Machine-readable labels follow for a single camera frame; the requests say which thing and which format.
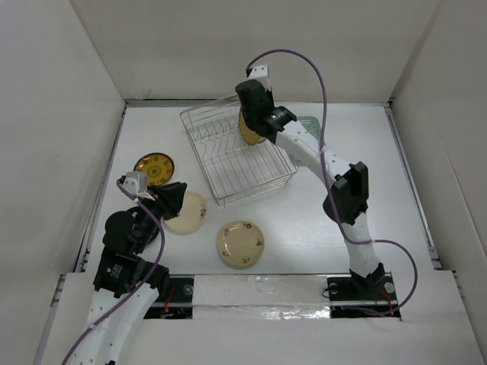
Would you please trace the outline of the yellow woven bamboo plate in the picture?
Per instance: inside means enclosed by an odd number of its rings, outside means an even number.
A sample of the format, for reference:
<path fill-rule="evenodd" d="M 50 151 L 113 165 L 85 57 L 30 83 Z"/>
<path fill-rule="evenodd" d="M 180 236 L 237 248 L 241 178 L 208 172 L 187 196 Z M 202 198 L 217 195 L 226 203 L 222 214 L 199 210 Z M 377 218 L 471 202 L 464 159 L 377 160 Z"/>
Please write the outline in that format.
<path fill-rule="evenodd" d="M 247 124 L 245 123 L 244 113 L 242 108 L 240 108 L 239 110 L 238 128 L 240 131 L 241 138 L 249 146 L 254 146 L 263 143 L 266 140 L 264 137 L 259 136 L 256 132 L 248 128 Z"/>

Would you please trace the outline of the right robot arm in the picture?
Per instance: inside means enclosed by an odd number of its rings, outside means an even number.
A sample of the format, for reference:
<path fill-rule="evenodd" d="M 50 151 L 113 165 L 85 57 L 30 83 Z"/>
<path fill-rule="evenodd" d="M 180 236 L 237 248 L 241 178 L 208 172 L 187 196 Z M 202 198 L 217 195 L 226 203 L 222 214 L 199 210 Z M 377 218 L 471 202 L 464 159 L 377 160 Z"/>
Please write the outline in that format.
<path fill-rule="evenodd" d="M 297 116 L 276 106 L 272 92 L 250 79 L 238 84 L 239 130 L 248 145 L 267 140 L 286 151 L 296 164 L 308 168 L 325 185 L 326 215 L 342 229 L 349 253 L 352 292 L 368 299 L 379 290 L 385 275 L 368 230 L 366 211 L 369 198 L 368 168 L 337 157 L 309 133 Z"/>

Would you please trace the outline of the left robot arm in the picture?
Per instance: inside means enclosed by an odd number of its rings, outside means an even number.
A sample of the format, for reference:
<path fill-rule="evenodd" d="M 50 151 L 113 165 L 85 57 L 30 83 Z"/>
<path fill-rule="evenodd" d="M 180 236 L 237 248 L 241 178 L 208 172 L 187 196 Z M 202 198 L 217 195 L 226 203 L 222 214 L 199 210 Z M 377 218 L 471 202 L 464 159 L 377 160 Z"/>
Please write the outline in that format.
<path fill-rule="evenodd" d="M 170 273 L 160 264 L 165 244 L 153 262 L 141 254 L 156 238 L 165 238 L 162 222 L 179 215 L 187 184 L 148 186 L 144 174 L 127 173 L 116 186 L 134 207 L 111 214 L 105 223 L 88 317 L 63 364 L 122 363 L 149 307 L 170 295 Z"/>

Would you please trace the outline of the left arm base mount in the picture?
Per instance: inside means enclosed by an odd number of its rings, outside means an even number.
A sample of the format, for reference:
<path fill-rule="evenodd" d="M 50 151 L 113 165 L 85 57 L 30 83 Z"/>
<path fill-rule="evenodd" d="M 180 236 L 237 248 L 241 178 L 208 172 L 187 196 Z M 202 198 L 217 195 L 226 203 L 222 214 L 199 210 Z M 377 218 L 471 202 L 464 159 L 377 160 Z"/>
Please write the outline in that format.
<path fill-rule="evenodd" d="M 169 288 L 159 296 L 144 319 L 191 319 L 193 317 L 194 277 L 171 275 Z"/>

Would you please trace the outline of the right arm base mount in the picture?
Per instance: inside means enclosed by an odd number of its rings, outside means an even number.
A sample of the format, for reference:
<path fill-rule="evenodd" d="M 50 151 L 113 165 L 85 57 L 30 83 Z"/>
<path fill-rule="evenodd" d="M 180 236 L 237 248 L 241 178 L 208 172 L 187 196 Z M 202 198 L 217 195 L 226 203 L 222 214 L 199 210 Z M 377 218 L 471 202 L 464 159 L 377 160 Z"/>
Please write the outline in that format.
<path fill-rule="evenodd" d="M 370 292 L 359 292 L 352 285 L 350 276 L 335 276 L 326 279 L 321 295 L 328 299 L 333 319 L 356 319 L 374 317 L 401 317 L 399 301 L 391 275 L 386 275 Z"/>

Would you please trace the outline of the yellow black rimmed plate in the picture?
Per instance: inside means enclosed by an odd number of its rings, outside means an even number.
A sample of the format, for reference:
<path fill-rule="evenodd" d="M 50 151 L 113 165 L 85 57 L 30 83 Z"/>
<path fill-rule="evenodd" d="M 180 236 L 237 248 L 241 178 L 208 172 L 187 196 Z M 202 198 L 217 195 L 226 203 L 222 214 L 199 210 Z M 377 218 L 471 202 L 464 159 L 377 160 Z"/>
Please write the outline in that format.
<path fill-rule="evenodd" d="M 133 170 L 145 173 L 149 186 L 162 186 L 173 176 L 175 165 L 167 154 L 154 152 L 141 157 Z"/>

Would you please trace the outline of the pale green rectangular plate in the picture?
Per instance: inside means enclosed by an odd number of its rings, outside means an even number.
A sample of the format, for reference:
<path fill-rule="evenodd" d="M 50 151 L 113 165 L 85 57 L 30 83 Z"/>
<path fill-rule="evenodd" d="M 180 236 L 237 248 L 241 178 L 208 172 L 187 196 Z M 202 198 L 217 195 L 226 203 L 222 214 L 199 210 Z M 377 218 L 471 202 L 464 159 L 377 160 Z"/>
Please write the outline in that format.
<path fill-rule="evenodd" d="M 318 141 L 321 138 L 321 124 L 319 120 L 314 116 L 299 116 L 299 122 Z"/>

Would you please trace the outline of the cream plate small motifs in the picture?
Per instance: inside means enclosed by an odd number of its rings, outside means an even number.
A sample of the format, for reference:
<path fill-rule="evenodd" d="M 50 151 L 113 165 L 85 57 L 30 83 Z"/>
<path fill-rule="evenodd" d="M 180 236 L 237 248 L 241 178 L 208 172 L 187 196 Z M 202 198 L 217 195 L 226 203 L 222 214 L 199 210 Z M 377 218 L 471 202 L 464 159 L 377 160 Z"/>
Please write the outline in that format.
<path fill-rule="evenodd" d="M 233 269 L 254 266 L 263 256 L 265 243 L 261 229 L 250 221 L 230 222 L 216 237 L 219 258 Z"/>

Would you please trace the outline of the cream plate plum blossom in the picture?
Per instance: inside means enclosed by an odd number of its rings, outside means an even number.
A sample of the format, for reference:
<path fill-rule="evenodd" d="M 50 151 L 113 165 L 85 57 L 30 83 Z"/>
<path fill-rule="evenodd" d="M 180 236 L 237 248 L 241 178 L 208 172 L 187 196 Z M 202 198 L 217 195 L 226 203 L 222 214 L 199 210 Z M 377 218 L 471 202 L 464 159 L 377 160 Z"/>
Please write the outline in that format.
<path fill-rule="evenodd" d="M 205 223 L 206 211 L 206 201 L 200 194 L 186 192 L 179 215 L 165 220 L 164 223 L 173 232 L 180 234 L 193 233 Z"/>

